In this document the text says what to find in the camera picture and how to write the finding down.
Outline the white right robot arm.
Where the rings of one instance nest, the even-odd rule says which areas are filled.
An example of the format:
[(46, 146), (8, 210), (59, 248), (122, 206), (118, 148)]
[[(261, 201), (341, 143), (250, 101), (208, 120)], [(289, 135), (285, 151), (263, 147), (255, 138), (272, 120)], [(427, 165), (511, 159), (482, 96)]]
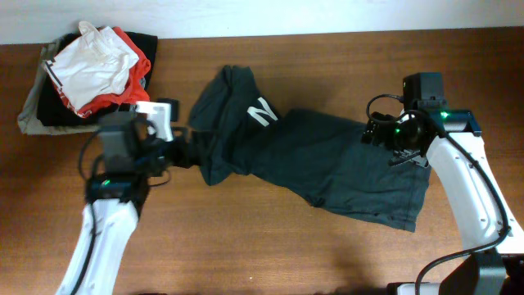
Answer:
[(436, 172), (451, 206), (463, 250), (428, 263), (412, 283), (391, 283), (390, 294), (521, 294), (523, 229), (487, 161), (470, 111), (369, 112), (364, 143), (417, 156)]

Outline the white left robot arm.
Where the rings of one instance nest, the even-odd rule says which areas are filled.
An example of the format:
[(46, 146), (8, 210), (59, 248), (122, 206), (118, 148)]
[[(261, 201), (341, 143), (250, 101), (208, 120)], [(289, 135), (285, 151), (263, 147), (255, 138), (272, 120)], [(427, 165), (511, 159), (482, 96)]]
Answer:
[(150, 190), (171, 180), (170, 167), (188, 167), (187, 140), (174, 136), (171, 112), (116, 112), (91, 139), (102, 151), (79, 174), (84, 181), (81, 231), (59, 294), (111, 294), (125, 248)]

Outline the dark green t-shirt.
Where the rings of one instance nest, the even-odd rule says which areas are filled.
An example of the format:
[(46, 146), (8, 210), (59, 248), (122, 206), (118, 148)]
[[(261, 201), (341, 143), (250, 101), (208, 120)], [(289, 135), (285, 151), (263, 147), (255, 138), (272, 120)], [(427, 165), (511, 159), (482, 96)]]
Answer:
[(254, 175), (310, 206), (413, 232), (430, 167), (394, 164), (394, 153), (362, 143), (364, 123), (295, 108), (280, 115), (248, 67), (224, 66), (193, 105), (188, 124), (204, 181)]

